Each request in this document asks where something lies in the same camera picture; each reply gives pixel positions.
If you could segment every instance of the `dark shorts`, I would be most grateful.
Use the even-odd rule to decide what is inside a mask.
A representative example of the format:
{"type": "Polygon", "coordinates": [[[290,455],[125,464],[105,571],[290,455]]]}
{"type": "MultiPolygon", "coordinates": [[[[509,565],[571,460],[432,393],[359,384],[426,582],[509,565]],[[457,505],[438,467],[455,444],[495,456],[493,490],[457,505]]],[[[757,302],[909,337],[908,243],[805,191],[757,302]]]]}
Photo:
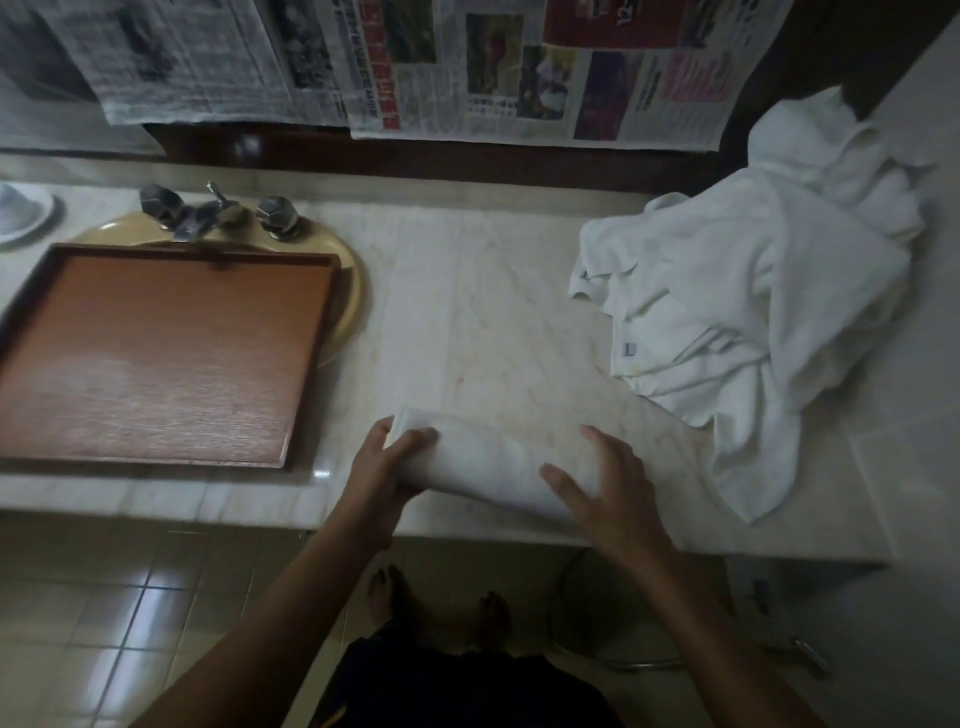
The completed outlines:
{"type": "Polygon", "coordinates": [[[344,653],[311,722],[350,726],[620,728],[603,695],[540,655],[421,647],[389,623],[344,653]]]}

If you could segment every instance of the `marble countertop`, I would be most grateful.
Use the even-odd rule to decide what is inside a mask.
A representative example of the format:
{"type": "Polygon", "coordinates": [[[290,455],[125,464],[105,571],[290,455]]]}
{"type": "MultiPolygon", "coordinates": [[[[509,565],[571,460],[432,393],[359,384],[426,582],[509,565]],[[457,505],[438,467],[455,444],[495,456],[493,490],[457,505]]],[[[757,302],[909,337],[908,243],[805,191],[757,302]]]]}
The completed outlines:
{"type": "MultiPolygon", "coordinates": [[[[138,208],[134,189],[45,186],[60,198],[60,219],[24,244],[0,248],[0,305],[47,245],[138,208]]],[[[359,254],[372,292],[357,334],[317,377],[310,400],[316,451],[284,473],[0,464],[0,507],[315,528],[373,421],[410,404],[561,449],[582,446],[580,422],[612,432],[646,461],[663,520],[690,551],[889,560],[883,526],[829,404],[808,412],[799,481],[781,509],[747,526],[725,508],[703,475],[709,433],[611,378],[611,320],[566,297],[586,218],[294,202],[359,254]]],[[[408,505],[398,533],[579,541],[568,529],[436,493],[408,505]]]]}

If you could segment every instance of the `wooden tray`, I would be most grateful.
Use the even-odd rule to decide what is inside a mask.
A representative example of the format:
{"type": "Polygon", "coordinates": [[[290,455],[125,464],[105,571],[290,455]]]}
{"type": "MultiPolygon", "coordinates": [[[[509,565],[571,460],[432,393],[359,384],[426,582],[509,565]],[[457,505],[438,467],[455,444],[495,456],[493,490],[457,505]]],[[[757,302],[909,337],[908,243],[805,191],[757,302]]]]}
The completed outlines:
{"type": "Polygon", "coordinates": [[[283,467],[339,268],[51,246],[0,319],[0,457],[283,467]]]}

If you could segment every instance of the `hand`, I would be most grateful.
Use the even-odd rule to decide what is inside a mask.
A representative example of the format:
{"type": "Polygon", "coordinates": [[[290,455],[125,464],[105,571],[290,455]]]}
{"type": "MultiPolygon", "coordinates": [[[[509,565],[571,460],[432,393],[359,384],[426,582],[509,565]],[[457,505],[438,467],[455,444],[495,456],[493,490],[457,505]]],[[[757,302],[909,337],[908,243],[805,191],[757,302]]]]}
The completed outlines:
{"type": "Polygon", "coordinates": [[[673,548],[660,522],[654,486],[641,461],[629,445],[580,425],[580,433],[596,447],[600,463],[600,495],[588,497],[567,473],[549,463],[540,467],[542,477],[570,509],[574,520],[601,553],[625,568],[637,560],[673,548]]]}
{"type": "Polygon", "coordinates": [[[353,457],[353,465],[340,500],[330,519],[345,522],[350,529],[372,540],[376,550],[390,545],[403,506],[420,489],[396,480],[396,467],[407,457],[437,442],[433,427],[411,429],[384,448],[394,418],[385,417],[373,425],[353,457]]]}

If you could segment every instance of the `forearm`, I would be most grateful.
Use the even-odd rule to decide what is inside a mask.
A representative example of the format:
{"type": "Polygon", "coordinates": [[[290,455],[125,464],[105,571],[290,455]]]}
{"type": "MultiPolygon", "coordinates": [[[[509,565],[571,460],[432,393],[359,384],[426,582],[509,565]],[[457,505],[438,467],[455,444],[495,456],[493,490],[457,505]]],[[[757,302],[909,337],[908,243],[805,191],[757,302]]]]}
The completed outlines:
{"type": "Polygon", "coordinates": [[[331,518],[252,612],[134,724],[279,725],[375,549],[331,518]]]}
{"type": "Polygon", "coordinates": [[[716,725],[823,728],[674,547],[631,559],[630,571],[680,649],[716,725]]]}

